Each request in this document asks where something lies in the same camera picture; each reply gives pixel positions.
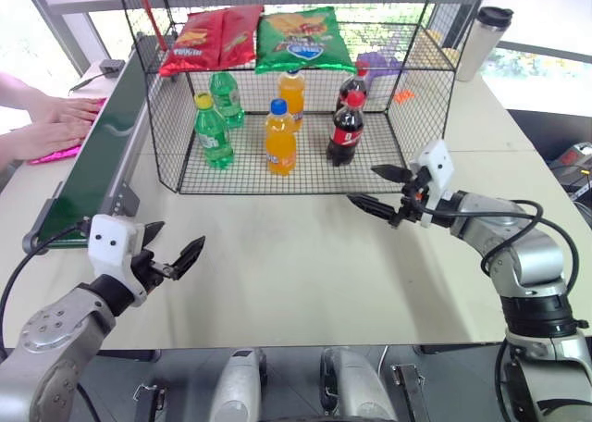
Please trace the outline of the person's left hand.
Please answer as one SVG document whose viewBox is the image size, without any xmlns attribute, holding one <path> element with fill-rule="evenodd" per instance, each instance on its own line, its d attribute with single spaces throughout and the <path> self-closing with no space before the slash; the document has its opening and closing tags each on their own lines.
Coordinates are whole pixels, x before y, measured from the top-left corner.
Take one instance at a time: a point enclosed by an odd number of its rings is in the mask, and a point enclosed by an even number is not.
<svg viewBox="0 0 592 422">
<path fill-rule="evenodd" d="M 105 98 L 49 97 L 41 108 L 40 116 L 52 122 L 93 123 L 105 101 Z"/>
</svg>

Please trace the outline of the person's right hand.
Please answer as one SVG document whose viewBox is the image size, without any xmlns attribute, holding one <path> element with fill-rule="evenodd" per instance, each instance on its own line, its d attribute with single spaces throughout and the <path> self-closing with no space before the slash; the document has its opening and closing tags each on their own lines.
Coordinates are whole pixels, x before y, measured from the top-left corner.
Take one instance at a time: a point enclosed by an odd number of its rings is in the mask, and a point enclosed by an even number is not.
<svg viewBox="0 0 592 422">
<path fill-rule="evenodd" d="M 15 131 L 5 138 L 3 150 L 9 160 L 28 160 L 50 155 L 73 147 L 88 134 L 88 122 L 36 122 Z"/>
</svg>

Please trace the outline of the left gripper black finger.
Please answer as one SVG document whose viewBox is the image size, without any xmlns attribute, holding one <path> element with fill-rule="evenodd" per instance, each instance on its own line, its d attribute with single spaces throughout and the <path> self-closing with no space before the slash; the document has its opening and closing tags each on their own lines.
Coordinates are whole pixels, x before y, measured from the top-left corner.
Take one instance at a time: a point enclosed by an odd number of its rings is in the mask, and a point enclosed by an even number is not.
<svg viewBox="0 0 592 422">
<path fill-rule="evenodd" d="M 204 248 L 205 240 L 206 238 L 201 236 L 185 246 L 179 253 L 177 260 L 171 265 L 172 271 L 169 275 L 170 278 L 181 279 L 191 269 Z"/>
<path fill-rule="evenodd" d="M 150 242 L 152 242 L 164 226 L 164 221 L 155 221 L 145 224 L 142 237 L 142 247 L 146 247 Z"/>
</svg>

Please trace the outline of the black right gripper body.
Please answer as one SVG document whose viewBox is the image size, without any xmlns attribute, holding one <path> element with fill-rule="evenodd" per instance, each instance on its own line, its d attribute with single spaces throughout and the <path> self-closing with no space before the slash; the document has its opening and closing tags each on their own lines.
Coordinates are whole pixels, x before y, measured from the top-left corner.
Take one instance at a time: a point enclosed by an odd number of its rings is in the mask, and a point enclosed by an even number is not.
<svg viewBox="0 0 592 422">
<path fill-rule="evenodd" d="M 422 213 L 416 204 L 422 203 L 423 191 L 431 181 L 431 175 L 427 166 L 421 166 L 415 174 L 409 169 L 395 167 L 394 182 L 402 183 L 401 207 L 389 220 L 389 224 L 397 228 L 402 221 L 418 221 Z"/>
</svg>

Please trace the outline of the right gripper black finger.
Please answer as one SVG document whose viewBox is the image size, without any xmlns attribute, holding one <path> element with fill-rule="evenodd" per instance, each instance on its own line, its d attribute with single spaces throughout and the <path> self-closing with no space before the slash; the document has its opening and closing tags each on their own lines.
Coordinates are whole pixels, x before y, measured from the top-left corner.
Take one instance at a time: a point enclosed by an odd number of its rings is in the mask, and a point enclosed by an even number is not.
<svg viewBox="0 0 592 422">
<path fill-rule="evenodd" d="M 373 196 L 348 193 L 347 198 L 366 214 L 385 220 L 391 226 L 399 226 L 401 223 L 401 218 L 393 206 L 384 204 Z"/>
<path fill-rule="evenodd" d="M 375 165 L 371 167 L 379 177 L 392 182 L 408 182 L 410 180 L 410 170 L 390 164 Z"/>
</svg>

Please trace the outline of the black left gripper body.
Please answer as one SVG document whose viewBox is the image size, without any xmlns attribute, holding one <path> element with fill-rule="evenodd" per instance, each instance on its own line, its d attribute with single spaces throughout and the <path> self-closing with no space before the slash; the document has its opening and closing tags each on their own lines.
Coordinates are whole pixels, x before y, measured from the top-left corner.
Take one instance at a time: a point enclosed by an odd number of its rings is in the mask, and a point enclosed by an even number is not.
<svg viewBox="0 0 592 422">
<path fill-rule="evenodd" d="M 131 270 L 147 294 L 160 286 L 165 279 L 179 280 L 180 276 L 176 267 L 154 261 L 154 253 L 147 249 L 132 257 Z"/>
</svg>

